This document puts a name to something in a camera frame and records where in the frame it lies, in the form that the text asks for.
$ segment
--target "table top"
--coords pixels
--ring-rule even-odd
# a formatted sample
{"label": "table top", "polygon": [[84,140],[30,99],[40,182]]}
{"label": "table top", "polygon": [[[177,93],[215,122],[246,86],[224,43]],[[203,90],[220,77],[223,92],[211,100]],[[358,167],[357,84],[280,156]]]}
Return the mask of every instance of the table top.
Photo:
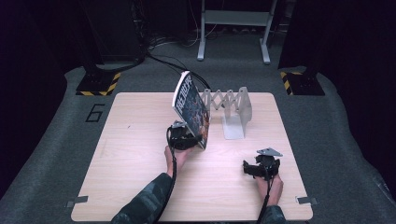
{"label": "table top", "polygon": [[[171,106],[172,92],[122,92],[111,107],[91,165],[78,196],[74,221],[109,221],[158,174],[166,171],[166,129],[180,120]],[[249,93],[253,116],[244,139],[226,140],[221,116],[211,109],[208,143],[196,148],[177,172],[177,182],[160,221],[256,220],[262,199],[256,181],[242,162],[255,164],[258,149],[283,154],[279,174],[284,181],[279,205],[287,220],[308,220],[309,204],[290,142],[271,93]]]}

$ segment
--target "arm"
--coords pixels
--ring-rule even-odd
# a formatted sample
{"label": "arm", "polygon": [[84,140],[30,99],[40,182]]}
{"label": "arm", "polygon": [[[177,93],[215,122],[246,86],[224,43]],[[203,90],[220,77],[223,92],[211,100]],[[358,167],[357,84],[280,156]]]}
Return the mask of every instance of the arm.
{"label": "arm", "polygon": [[[268,183],[261,177],[256,176],[257,184],[259,186],[259,193],[262,199],[267,195]],[[274,176],[274,181],[270,189],[270,197],[268,204],[260,223],[263,224],[281,224],[286,223],[285,216],[283,215],[282,209],[277,205],[279,203],[280,196],[282,195],[283,181],[279,175]]]}
{"label": "arm", "polygon": [[[192,148],[183,151],[175,150],[177,171],[180,171]],[[146,185],[128,204],[111,220],[112,224],[121,223],[152,223],[163,210],[168,193],[172,188],[173,162],[169,147],[165,148],[167,164],[166,173],[158,175]]]}

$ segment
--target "yellow black hazard tape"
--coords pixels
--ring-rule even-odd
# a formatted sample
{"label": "yellow black hazard tape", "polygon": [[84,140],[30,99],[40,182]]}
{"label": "yellow black hazard tape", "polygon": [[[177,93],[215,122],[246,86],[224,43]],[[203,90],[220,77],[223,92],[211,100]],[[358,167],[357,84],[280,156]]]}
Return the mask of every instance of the yellow black hazard tape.
{"label": "yellow black hazard tape", "polygon": [[105,96],[111,95],[111,93],[116,89],[117,82],[119,81],[121,73],[117,73],[113,80],[111,81],[110,86],[107,91],[76,91],[76,95],[86,95],[86,96]]}
{"label": "yellow black hazard tape", "polygon": [[[298,72],[294,72],[294,73],[291,73],[291,74],[302,75],[302,73],[298,73]],[[291,85],[290,85],[289,80],[288,80],[288,73],[281,72],[280,76],[282,77],[283,84],[285,85],[285,89],[286,89],[286,92],[288,93],[288,95],[293,95],[293,90],[291,89]]]}

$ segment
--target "camouflage sleeve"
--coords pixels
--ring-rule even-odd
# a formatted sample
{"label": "camouflage sleeve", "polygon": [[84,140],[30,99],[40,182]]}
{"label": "camouflage sleeve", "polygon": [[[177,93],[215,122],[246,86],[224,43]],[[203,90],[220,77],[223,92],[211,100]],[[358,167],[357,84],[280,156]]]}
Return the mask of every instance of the camouflage sleeve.
{"label": "camouflage sleeve", "polygon": [[171,185],[172,178],[166,173],[160,174],[123,206],[111,223],[153,223],[163,209]]}
{"label": "camouflage sleeve", "polygon": [[282,209],[277,205],[268,206],[265,209],[264,216],[260,221],[261,224],[283,224],[286,223]]}

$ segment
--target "magazine cover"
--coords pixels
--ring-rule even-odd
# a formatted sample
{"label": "magazine cover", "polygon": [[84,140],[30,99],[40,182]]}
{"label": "magazine cover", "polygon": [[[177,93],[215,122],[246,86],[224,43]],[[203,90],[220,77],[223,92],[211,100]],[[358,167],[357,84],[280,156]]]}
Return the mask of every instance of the magazine cover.
{"label": "magazine cover", "polygon": [[181,74],[175,90],[172,107],[182,121],[187,123],[190,132],[194,136],[202,136],[199,145],[205,149],[209,131],[209,111],[206,110],[204,101],[201,99],[189,71]]}

